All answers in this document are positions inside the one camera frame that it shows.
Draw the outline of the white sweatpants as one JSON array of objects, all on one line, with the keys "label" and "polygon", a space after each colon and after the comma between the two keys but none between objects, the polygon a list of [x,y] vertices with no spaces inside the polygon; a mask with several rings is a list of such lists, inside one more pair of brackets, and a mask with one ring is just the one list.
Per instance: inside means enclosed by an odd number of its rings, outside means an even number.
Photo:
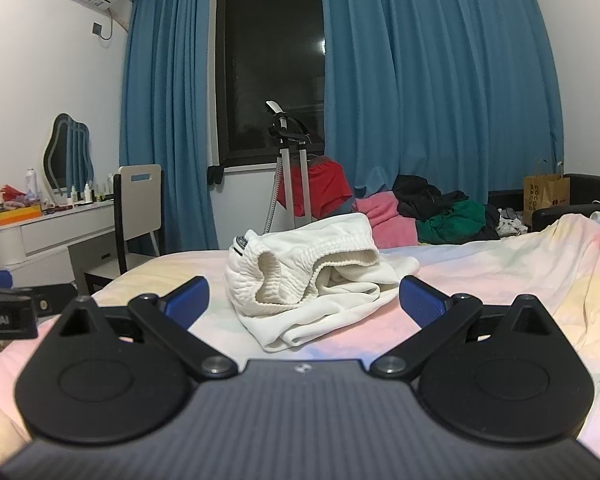
[{"label": "white sweatpants", "polygon": [[363,214],[340,214],[301,228],[231,244],[225,289],[239,321],[269,353],[297,348],[355,325],[399,294],[419,261],[388,262]]}]

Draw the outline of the white dressing table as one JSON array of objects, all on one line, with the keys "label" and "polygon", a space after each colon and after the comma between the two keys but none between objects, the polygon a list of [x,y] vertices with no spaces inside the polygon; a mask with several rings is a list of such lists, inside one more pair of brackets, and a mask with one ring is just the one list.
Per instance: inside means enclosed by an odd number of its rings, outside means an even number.
[{"label": "white dressing table", "polygon": [[17,287],[73,283],[84,290],[84,272],[115,254],[112,202],[0,226],[0,270]]}]

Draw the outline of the pink garment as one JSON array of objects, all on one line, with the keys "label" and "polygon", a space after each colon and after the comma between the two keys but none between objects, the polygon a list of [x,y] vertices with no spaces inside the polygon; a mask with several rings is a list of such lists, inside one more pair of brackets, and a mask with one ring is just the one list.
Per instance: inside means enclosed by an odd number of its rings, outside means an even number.
[{"label": "pink garment", "polygon": [[416,220],[397,211],[399,201],[392,191],[356,198],[353,210],[365,214],[379,249],[418,245]]}]

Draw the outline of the green garment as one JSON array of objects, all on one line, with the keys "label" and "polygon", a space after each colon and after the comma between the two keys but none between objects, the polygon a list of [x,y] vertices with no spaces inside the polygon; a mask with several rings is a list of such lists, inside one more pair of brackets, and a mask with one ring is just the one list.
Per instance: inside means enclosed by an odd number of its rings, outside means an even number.
[{"label": "green garment", "polygon": [[428,245],[462,245],[477,240],[498,240],[499,212],[474,200],[452,207],[426,221],[416,221],[418,242]]}]

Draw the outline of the orange box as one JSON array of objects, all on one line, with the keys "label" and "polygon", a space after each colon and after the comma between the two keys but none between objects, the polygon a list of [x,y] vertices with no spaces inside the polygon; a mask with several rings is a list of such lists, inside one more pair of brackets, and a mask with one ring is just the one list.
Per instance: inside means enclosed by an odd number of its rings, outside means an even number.
[{"label": "orange box", "polygon": [[32,220],[42,216],[42,209],[38,206],[23,207],[12,210],[0,210],[0,226]]}]

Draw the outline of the black garment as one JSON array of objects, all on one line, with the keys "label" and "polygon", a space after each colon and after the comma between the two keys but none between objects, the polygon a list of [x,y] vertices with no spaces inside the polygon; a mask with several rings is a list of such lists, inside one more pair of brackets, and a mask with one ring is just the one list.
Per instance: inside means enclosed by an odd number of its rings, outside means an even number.
[{"label": "black garment", "polygon": [[459,190],[443,194],[427,179],[418,176],[399,174],[392,186],[397,200],[397,212],[405,218],[428,221],[438,214],[452,209],[456,203],[468,196]]}]

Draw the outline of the white spray bottle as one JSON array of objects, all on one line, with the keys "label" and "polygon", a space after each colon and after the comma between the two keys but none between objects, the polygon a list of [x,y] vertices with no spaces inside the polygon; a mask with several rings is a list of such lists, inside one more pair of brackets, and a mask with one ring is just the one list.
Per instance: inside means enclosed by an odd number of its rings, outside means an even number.
[{"label": "white spray bottle", "polygon": [[33,168],[26,173],[26,197],[30,202],[38,201],[38,176]]}]

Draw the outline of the beige black chair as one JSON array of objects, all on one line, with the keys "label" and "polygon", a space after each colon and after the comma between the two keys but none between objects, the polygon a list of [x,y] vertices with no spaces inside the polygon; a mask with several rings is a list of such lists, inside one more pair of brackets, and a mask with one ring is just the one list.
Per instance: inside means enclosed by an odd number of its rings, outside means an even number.
[{"label": "beige black chair", "polygon": [[[103,289],[121,275],[160,256],[162,168],[159,164],[121,166],[114,174],[114,241],[116,256],[84,272],[87,292]],[[130,252],[130,240],[148,236],[152,256]]]}]

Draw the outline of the pastel bed sheet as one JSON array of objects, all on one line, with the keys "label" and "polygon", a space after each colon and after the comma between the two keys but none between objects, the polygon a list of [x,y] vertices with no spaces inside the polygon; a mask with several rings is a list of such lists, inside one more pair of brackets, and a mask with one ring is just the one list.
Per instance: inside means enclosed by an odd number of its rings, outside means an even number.
[{"label": "pastel bed sheet", "polygon": [[[163,295],[203,275],[210,283],[210,306],[190,331],[240,367],[249,359],[361,359],[369,365],[418,330],[394,300],[362,323],[299,348],[264,352],[226,298],[227,254],[179,252],[151,260],[96,292],[96,301],[100,307],[121,306],[137,292]],[[592,219],[567,214],[542,232],[493,242],[405,247],[383,255],[394,268],[407,257],[416,258],[418,278],[449,296],[467,292],[484,304],[511,304],[516,296],[531,294],[542,301],[594,378],[594,406],[580,442],[600,457],[600,214]],[[0,352],[0,463],[30,440],[12,392],[23,365],[55,321],[40,326],[38,339],[17,340]]]}]

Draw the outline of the brown paper bag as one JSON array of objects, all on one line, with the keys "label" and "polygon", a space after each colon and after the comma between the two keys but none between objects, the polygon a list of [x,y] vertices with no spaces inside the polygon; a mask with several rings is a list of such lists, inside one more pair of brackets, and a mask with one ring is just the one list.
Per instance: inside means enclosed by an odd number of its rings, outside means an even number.
[{"label": "brown paper bag", "polygon": [[565,177],[562,162],[558,163],[558,172],[550,174],[546,159],[539,159],[533,174],[524,178],[523,187],[523,221],[532,225],[535,211],[552,207],[569,206],[570,179]]}]

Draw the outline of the wavy vanity mirror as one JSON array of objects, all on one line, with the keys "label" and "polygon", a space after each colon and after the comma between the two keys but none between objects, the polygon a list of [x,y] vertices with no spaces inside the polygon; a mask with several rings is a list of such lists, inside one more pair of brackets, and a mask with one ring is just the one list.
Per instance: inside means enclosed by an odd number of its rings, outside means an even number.
[{"label": "wavy vanity mirror", "polygon": [[91,190],[95,187],[87,125],[67,113],[54,119],[43,152],[42,174],[45,191],[54,204],[64,204],[73,192],[82,197],[87,186]]}]

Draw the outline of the red garment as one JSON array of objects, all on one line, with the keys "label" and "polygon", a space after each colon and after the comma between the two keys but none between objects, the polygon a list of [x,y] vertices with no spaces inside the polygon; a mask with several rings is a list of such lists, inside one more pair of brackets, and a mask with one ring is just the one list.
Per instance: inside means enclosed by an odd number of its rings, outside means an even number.
[{"label": "red garment", "polygon": [[[301,171],[297,162],[291,165],[291,188],[294,214],[303,217],[304,198]],[[313,218],[326,218],[352,197],[353,193],[340,164],[328,157],[317,157],[309,161],[309,198]]]}]

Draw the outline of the left blue curtain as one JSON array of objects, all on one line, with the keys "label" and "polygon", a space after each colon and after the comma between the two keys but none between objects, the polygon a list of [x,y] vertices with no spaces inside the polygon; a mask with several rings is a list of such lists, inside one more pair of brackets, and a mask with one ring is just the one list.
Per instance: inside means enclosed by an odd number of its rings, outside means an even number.
[{"label": "left blue curtain", "polygon": [[132,0],[120,162],[161,166],[165,252],[217,246],[207,179],[209,18],[210,0]]}]

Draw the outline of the blue curtain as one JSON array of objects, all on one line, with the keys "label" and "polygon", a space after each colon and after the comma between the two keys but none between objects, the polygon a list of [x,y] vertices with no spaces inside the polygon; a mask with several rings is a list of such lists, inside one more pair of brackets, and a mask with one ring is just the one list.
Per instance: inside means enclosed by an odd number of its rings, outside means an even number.
[{"label": "blue curtain", "polygon": [[217,246],[207,179],[209,18],[210,0],[132,0],[120,162],[161,166],[165,252]]},{"label": "blue curtain", "polygon": [[367,193],[400,174],[474,200],[563,158],[537,0],[321,0],[326,152]]}]

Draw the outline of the right blue curtain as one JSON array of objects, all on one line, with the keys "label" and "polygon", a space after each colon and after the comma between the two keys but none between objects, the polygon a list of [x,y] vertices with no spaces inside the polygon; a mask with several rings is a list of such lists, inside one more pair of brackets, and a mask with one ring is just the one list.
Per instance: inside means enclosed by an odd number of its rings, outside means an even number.
[{"label": "right blue curtain", "polygon": [[474,200],[563,158],[537,0],[321,0],[326,152],[367,193],[400,174]]}]

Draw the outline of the dark window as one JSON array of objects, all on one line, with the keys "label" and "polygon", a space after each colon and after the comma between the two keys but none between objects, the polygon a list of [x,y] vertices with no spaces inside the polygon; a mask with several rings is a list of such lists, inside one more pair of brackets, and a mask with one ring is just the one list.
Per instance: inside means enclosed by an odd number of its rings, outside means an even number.
[{"label": "dark window", "polygon": [[215,92],[219,163],[268,164],[275,101],[324,151],[325,34],[321,0],[216,0]]}]

